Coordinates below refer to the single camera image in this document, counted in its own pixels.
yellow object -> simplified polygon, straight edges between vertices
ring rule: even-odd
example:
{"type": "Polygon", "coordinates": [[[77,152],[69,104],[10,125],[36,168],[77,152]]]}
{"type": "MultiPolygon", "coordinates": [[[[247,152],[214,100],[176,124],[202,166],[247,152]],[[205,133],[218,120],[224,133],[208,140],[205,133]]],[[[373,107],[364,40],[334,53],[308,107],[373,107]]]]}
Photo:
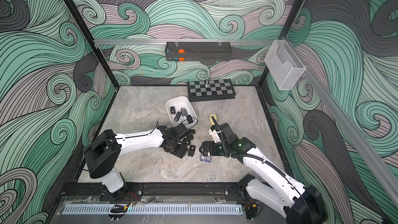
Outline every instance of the yellow object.
{"type": "Polygon", "coordinates": [[[216,116],[215,113],[210,114],[210,125],[211,125],[211,126],[214,126],[214,122],[213,122],[213,120],[211,119],[212,116],[216,119],[216,121],[217,121],[217,116],[216,116]]]}

wave patterned wall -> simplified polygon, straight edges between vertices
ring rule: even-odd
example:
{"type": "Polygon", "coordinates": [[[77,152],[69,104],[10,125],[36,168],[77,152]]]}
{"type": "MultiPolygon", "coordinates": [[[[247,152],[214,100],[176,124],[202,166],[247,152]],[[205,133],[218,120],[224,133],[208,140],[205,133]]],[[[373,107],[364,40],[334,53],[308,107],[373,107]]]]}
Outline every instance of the wave patterned wall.
{"type": "MultiPolygon", "coordinates": [[[[73,0],[94,38],[276,39],[294,0],[73,0]]],[[[121,85],[231,79],[256,84],[269,47],[233,47],[229,62],[169,62],[164,46],[103,46],[121,85]]]]}
{"type": "MultiPolygon", "coordinates": [[[[305,0],[288,38],[398,176],[398,0],[305,0]]],[[[265,96],[298,180],[324,197],[326,223],[398,223],[398,209],[306,78],[265,96]]]]}
{"type": "Polygon", "coordinates": [[[1,223],[46,221],[114,90],[62,0],[0,0],[1,223]]]}

gray marble surface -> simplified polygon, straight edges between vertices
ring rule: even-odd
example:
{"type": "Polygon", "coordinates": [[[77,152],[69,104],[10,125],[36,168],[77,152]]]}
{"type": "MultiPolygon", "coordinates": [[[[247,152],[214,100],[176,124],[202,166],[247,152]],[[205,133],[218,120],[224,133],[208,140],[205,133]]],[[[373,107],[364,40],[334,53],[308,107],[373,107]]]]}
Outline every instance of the gray marble surface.
{"type": "MultiPolygon", "coordinates": [[[[192,102],[198,116],[192,144],[195,155],[183,159],[164,152],[162,148],[147,148],[120,156],[115,167],[126,181],[134,182],[237,182],[247,173],[259,176],[237,159],[212,157],[201,162],[199,147],[211,141],[209,135],[211,113],[217,115],[219,124],[228,123],[239,138],[247,137],[261,149],[265,156],[283,170],[281,158],[269,129],[255,87],[234,87],[235,99],[192,102]]],[[[186,87],[121,87],[102,126],[102,131],[134,133],[152,130],[159,125],[171,126],[165,107],[166,101],[187,97],[186,87]]],[[[95,182],[83,171],[79,182],[95,182]]]]}

red wire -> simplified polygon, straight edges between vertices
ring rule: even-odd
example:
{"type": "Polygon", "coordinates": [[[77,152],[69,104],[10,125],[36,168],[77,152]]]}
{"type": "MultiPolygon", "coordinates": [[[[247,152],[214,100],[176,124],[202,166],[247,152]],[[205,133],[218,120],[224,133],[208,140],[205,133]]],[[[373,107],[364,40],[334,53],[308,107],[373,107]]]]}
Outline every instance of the red wire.
{"type": "Polygon", "coordinates": [[[130,192],[130,193],[127,193],[127,194],[132,194],[132,200],[133,200],[133,201],[134,201],[134,197],[137,198],[137,201],[134,203],[134,205],[136,205],[137,202],[138,202],[138,197],[137,197],[133,192],[130,192]]]}
{"type": "Polygon", "coordinates": [[[245,205],[245,207],[247,206],[247,205],[249,205],[250,203],[251,203],[251,201],[252,201],[253,199],[250,199],[250,202],[249,203],[247,203],[246,205],[245,205]]]}

clear acrylic holder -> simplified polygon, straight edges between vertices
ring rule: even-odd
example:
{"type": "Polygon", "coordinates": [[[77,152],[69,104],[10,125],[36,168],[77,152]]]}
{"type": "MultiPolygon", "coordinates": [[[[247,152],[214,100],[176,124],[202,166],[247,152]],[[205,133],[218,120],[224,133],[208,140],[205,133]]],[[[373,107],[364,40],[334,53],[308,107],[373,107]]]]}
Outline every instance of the clear acrylic holder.
{"type": "Polygon", "coordinates": [[[279,90],[290,90],[305,71],[296,48],[286,40],[274,40],[265,62],[279,90]]]}

